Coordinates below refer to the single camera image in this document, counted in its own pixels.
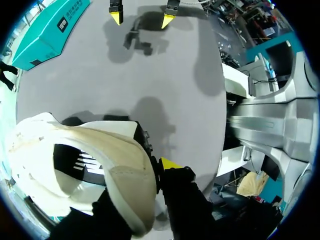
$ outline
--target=white sneaker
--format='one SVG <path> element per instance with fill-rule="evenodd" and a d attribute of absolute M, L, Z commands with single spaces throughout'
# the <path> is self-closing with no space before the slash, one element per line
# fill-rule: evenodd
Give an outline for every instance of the white sneaker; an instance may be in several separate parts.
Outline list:
<path fill-rule="evenodd" d="M 55 169 L 55 144 L 63 144 L 91 156 L 87 160 L 90 164 L 84 162 L 71 168 L 102 170 L 110 199 L 134 236 L 141 237 L 152 229 L 155 173 L 147 153 L 133 138 L 85 124 L 65 126 L 50 113 L 42 113 L 21 121 L 6 143 L 14 180 L 49 216 L 66 216 L 70 207 L 92 214 L 92 203 L 105 189 Z M 92 161 L 102 168 L 92 165 Z"/>

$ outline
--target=teal booth panel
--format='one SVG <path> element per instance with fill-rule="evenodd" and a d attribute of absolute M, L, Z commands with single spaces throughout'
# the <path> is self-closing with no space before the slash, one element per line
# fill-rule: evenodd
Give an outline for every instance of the teal booth panel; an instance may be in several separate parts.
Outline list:
<path fill-rule="evenodd" d="M 90 0 L 56 0 L 47 6 L 24 35 L 12 65 L 28 71 L 60 55 L 89 4 Z"/>
<path fill-rule="evenodd" d="M 14 59 L 12 65 L 23 70 L 30 70 L 58 55 L 60 53 L 54 51 L 48 44 L 37 37 Z"/>
<path fill-rule="evenodd" d="M 248 49 L 246 51 L 246 59 L 249 63 L 254 62 L 255 57 L 258 56 L 259 53 L 261 53 L 264 56 L 264 58 L 269 61 L 270 57 L 267 54 L 266 50 L 270 47 L 273 47 L 275 45 L 278 45 L 278 44 L 286 42 L 286 41 L 289 41 L 289 43 L 291 44 L 291 47 L 292 47 L 294 54 L 304 50 L 298 37 L 292 31 L 292 32 L 288 32 L 283 35 L 277 36 L 273 39 L 270 39 L 268 41 L 265 41 L 264 43 L 261 43 L 261 44 L 255 46 L 253 48 Z"/>
<path fill-rule="evenodd" d="M 69 34 L 80 16 L 90 4 L 90 0 L 62 0 L 64 4 L 51 18 L 40 38 L 56 52 L 61 53 Z"/>

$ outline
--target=person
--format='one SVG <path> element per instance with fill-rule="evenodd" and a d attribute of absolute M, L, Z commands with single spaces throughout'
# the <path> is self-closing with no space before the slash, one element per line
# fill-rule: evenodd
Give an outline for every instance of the person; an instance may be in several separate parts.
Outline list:
<path fill-rule="evenodd" d="M 4 74 L 4 72 L 6 71 L 13 73 L 17 77 L 19 75 L 19 71 L 16 67 L 7 65 L 3 61 L 0 61 L 0 81 L 3 82 L 8 87 L 8 89 L 10 89 L 10 91 L 15 92 L 17 90 L 16 86 L 13 82 L 7 79 Z"/>

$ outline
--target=gray floor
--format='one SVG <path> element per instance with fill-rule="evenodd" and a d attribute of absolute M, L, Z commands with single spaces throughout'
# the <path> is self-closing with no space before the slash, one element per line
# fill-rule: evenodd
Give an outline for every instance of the gray floor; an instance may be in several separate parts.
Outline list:
<path fill-rule="evenodd" d="M 42 112 L 61 122 L 129 115 L 149 132 L 155 156 L 190 166 L 204 190 L 218 171 L 225 137 L 220 54 L 200 5 L 181 6 L 161 29 L 163 4 L 125 1 L 117 26 L 108 3 L 94 0 L 62 54 L 23 74 L 17 121 Z M 150 239 L 166 239 L 170 231 L 154 234 Z"/>

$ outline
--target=silver machine panel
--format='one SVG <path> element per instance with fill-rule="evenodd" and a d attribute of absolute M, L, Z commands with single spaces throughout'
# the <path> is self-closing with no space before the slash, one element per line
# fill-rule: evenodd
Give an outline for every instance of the silver machine panel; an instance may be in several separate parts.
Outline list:
<path fill-rule="evenodd" d="M 315 87 L 307 79 L 308 64 L 305 54 L 298 52 L 283 88 L 244 99 L 228 119 L 244 146 L 277 163 L 285 202 L 290 200 L 297 179 L 314 160 L 317 149 L 319 102 Z"/>

